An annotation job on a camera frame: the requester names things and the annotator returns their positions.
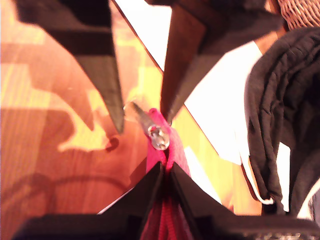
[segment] wicker basket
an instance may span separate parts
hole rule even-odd
[[[320,0],[278,0],[290,30],[320,27]]]

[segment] black cloth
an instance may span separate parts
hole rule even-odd
[[[276,158],[291,149],[289,214],[320,178],[320,28],[293,30],[255,64],[247,83],[250,162],[265,213],[284,214]]]

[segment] white paper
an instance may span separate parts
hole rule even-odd
[[[238,165],[249,157],[245,85],[261,56],[253,41],[229,51],[185,101],[219,156]]]
[[[145,0],[115,0],[159,67],[165,69],[171,7],[154,6]]]
[[[218,203],[221,203],[221,200],[212,186],[205,170],[201,166],[200,162],[197,159],[197,156],[192,151],[191,147],[186,147],[184,149],[184,154],[186,161],[189,166],[190,175],[192,180],[210,197],[212,197],[214,200],[216,200]]]
[[[115,1],[163,70],[171,8],[148,5],[145,0]],[[249,157],[244,107],[246,79],[261,55],[253,41],[228,52],[185,102],[219,156],[238,165],[241,158]]]
[[[276,156],[276,168],[282,192],[281,203],[286,212],[289,212],[290,151],[288,146],[280,142]]]

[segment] red fabric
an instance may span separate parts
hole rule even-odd
[[[171,128],[164,117],[157,109],[151,109],[149,116],[158,125],[161,126],[170,136],[170,145],[167,149],[168,159],[164,151],[156,150],[151,140],[148,142],[146,172],[152,169],[158,161],[165,166],[164,183],[171,171],[174,163],[177,163],[189,176],[190,171],[187,164],[183,144],[177,131]],[[162,202],[156,202],[151,209],[148,221],[144,227],[141,239],[158,240],[184,240],[192,239],[190,231],[185,230],[183,225],[184,215],[179,211],[179,204],[170,197],[167,185],[164,186],[164,196]]]

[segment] wooden surface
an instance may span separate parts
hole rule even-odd
[[[162,72],[111,9],[123,99],[159,108]],[[260,49],[277,37],[258,41]],[[242,167],[219,158],[185,107],[172,126],[223,205],[239,215],[260,214]],[[117,135],[73,57],[42,29],[18,22],[14,4],[1,0],[1,239],[33,216],[97,213],[144,176],[146,153],[138,124],[127,120]]]

